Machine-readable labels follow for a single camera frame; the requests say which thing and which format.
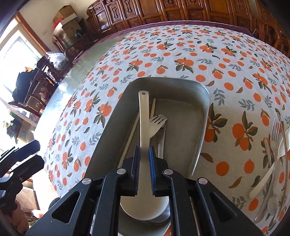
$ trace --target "wall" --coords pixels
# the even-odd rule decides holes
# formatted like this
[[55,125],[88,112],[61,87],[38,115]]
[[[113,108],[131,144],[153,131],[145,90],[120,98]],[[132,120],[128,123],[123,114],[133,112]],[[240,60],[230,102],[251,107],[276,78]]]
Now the wall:
[[27,21],[40,39],[51,49],[57,51],[52,43],[52,19],[60,8],[72,5],[79,19],[88,18],[86,11],[95,0],[30,0],[21,10],[23,18]]

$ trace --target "carved wooden furniture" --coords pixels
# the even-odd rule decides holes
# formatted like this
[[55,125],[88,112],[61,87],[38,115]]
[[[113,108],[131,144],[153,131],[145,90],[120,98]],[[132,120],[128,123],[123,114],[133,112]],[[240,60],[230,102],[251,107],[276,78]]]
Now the carved wooden furniture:
[[258,17],[251,17],[251,32],[261,41],[278,49],[281,42],[279,30],[272,24],[261,20]]
[[260,18],[278,30],[279,43],[277,49],[287,57],[290,57],[290,42],[283,29],[263,3],[256,0],[256,4]]
[[[41,113],[40,110],[44,109],[46,107],[46,104],[42,101],[40,95],[39,95],[39,91],[36,92],[36,88],[42,84],[42,87],[46,88],[46,90],[52,95],[56,89],[56,83],[50,83],[49,81],[51,81],[51,78],[41,69],[39,69],[39,71],[36,73],[34,79],[32,80],[29,90],[27,92],[26,98],[24,100],[23,103],[18,103],[18,102],[9,102],[9,105],[13,105],[16,107],[20,107],[28,112],[33,113],[34,115],[40,117]],[[30,99],[35,99],[38,103],[37,106],[30,106],[29,104],[31,102],[29,102]]]
[[102,36],[172,20],[212,21],[247,28],[251,22],[248,0],[97,0],[87,14],[90,30]]
[[56,85],[61,82],[64,76],[70,71],[72,63],[69,61],[62,70],[57,70],[48,60],[48,56],[45,55],[37,62],[36,67],[45,73],[47,79],[51,81],[53,85]]
[[124,29],[173,20],[225,23],[258,31],[257,37],[285,55],[289,42],[276,19],[258,0],[260,17],[251,14],[248,0],[97,0],[88,7],[91,34],[104,37]]

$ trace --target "wooden chair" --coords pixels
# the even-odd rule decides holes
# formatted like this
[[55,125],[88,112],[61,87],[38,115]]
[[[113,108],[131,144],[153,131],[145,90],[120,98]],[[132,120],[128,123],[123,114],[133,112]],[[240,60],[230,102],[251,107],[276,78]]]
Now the wooden chair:
[[287,57],[289,57],[290,56],[289,40],[288,40],[287,36],[282,31],[280,31],[279,34],[280,34],[281,40],[280,40],[279,45],[278,45],[278,50],[280,52],[282,52],[284,55],[286,55]]
[[253,35],[261,41],[278,49],[281,44],[281,34],[278,29],[260,18],[251,15],[251,28]]
[[48,55],[45,55],[37,62],[36,67],[47,74],[51,82],[59,83],[72,68],[72,63],[69,61],[67,65],[65,65],[65,67],[60,71],[54,68],[53,64],[48,60]]
[[28,101],[30,98],[34,98],[36,99],[41,105],[43,108],[46,107],[46,104],[44,103],[44,101],[41,99],[41,97],[39,96],[39,94],[35,94],[35,88],[37,87],[37,85],[41,83],[43,85],[43,87],[46,88],[46,90],[52,95],[56,88],[57,88],[57,83],[54,82],[51,77],[48,76],[48,74],[46,74],[43,70],[38,70],[38,72],[36,73],[34,79],[32,80],[31,84],[30,84],[30,87],[29,87],[29,90],[27,92],[27,95],[26,95],[26,98],[24,100],[23,103],[18,103],[18,102],[9,102],[8,104],[9,105],[13,105],[13,106],[16,106],[16,107],[20,107],[28,112],[31,112],[32,114],[38,116],[38,117],[41,117],[41,113],[39,112],[40,111],[40,108],[39,107],[38,109],[36,108],[33,108],[33,107],[30,107],[28,105]]

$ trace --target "table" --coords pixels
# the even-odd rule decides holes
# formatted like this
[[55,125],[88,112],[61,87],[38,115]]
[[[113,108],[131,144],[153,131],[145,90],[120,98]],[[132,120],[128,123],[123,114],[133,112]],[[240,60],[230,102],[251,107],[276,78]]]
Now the table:
[[[61,114],[43,157],[50,181],[63,196],[84,177],[110,114],[131,81],[147,76],[189,79],[205,85],[211,97],[194,177],[208,178],[254,220],[267,187],[255,199],[248,194],[269,168],[263,140],[271,133],[275,108],[285,129],[289,127],[289,75],[286,56],[224,28],[176,25],[131,32],[87,73]],[[285,158],[283,162],[278,167],[280,189],[290,178]],[[266,215],[257,226],[271,233],[288,206],[286,199],[280,214]]]

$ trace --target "gray tray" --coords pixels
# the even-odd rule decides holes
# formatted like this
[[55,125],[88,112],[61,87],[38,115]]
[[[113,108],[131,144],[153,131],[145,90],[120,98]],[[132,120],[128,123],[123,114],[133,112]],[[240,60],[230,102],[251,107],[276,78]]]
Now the gray tray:
[[[177,78],[139,78],[125,89],[97,144],[85,177],[103,178],[117,168],[139,111],[138,92],[149,91],[149,102],[156,98],[155,115],[168,120],[164,142],[164,159],[168,166],[191,178],[204,139],[210,98],[207,89],[195,82]],[[126,158],[140,145],[140,127],[136,128]],[[151,139],[157,151],[157,140]],[[152,225],[137,221],[120,211],[119,232],[125,236],[162,235],[169,223]]]

